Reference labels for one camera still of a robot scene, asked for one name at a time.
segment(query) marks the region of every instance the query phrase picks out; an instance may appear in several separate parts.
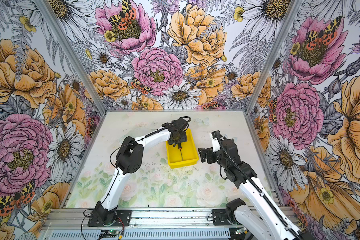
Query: floral tabletop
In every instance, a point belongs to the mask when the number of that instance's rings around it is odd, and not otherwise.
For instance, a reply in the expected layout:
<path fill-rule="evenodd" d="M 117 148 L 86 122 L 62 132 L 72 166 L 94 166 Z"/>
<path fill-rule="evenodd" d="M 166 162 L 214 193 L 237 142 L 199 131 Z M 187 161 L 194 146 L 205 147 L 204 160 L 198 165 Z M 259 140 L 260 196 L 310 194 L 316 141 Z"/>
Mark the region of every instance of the floral tabletop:
<path fill-rule="evenodd" d="M 234 139 L 241 160 L 252 166 L 269 191 L 242 112 L 110 112 L 106 115 L 66 207 L 94 207 L 101 199 L 114 173 L 109 155 L 126 136 L 142 136 L 181 116 L 192 118 L 189 128 L 196 148 L 211 147 L 209 134 L 215 130 Z M 233 183 L 221 179 L 216 163 L 208 165 L 199 160 L 193 166 L 170 169 L 165 143 L 161 143 L 144 151 L 143 163 L 125 186 L 119 207 L 222 207 L 238 197 L 247 201 Z"/>

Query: yellow plastic bin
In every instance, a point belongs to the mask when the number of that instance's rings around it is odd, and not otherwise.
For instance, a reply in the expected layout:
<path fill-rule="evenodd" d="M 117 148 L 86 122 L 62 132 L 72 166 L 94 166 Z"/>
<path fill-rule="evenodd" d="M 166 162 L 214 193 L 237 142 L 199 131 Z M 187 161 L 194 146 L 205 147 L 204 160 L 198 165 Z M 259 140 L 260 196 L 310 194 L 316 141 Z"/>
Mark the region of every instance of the yellow plastic bin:
<path fill-rule="evenodd" d="M 178 146 L 176 145 L 173 147 L 173 145 L 168 144 L 168 141 L 165 142 L 167 146 L 168 165 L 171 168 L 194 165 L 197 163 L 197 160 L 199 160 L 199 155 L 197 154 L 196 146 L 194 145 L 191 129 L 188 128 L 185 133 L 187 141 L 181 143 L 182 159 Z"/>

